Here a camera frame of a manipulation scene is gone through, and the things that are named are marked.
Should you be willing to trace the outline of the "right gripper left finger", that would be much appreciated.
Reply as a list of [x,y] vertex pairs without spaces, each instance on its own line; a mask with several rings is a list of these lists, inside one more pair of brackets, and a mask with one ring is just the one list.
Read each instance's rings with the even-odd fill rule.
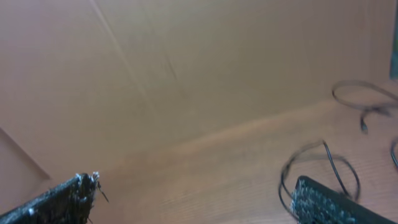
[[1,215],[1,224],[86,224],[100,174],[73,178]]

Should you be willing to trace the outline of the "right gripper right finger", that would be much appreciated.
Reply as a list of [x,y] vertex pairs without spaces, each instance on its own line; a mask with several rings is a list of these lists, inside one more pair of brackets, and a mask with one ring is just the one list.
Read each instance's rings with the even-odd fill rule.
[[290,210],[299,223],[394,224],[304,175],[297,179]]

